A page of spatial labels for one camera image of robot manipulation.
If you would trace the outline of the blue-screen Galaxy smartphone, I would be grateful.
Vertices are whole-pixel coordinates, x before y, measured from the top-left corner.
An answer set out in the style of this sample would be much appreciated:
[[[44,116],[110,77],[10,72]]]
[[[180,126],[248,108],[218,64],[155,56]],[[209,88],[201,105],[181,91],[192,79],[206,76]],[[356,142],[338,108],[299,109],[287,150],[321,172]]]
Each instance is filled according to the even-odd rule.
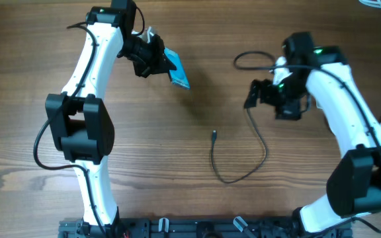
[[[185,69],[182,65],[181,59],[178,53],[170,50],[169,48],[164,49],[164,54],[167,59],[175,66],[175,69],[169,70],[169,77],[171,83],[175,86],[190,90],[191,86],[189,80],[186,76]]]

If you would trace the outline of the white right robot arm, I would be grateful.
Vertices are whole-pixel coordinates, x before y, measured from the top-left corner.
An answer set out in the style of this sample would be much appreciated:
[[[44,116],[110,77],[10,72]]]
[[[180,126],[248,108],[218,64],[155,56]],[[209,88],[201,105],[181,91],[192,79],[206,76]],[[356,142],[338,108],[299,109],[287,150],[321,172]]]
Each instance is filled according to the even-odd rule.
[[[254,80],[246,110],[269,104],[280,120],[299,120],[301,99],[316,101],[339,146],[341,160],[326,193],[296,210],[301,237],[315,237],[381,212],[381,125],[357,86],[337,46],[316,46],[309,32],[291,34],[284,54],[268,70],[273,79]]]

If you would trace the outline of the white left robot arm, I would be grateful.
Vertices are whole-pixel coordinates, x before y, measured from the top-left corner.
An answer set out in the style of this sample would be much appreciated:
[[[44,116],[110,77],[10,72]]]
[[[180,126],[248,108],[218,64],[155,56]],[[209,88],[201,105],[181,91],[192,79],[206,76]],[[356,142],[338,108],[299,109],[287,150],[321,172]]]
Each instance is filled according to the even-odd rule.
[[[115,60],[130,60],[138,77],[167,74],[172,84],[190,87],[179,55],[165,46],[154,29],[134,30],[140,13],[133,0],[93,7],[76,24],[87,37],[73,75],[61,93],[47,96],[43,129],[51,131],[67,168],[75,171],[84,205],[81,219],[61,222],[60,237],[130,236],[108,174],[115,133],[104,97]]]

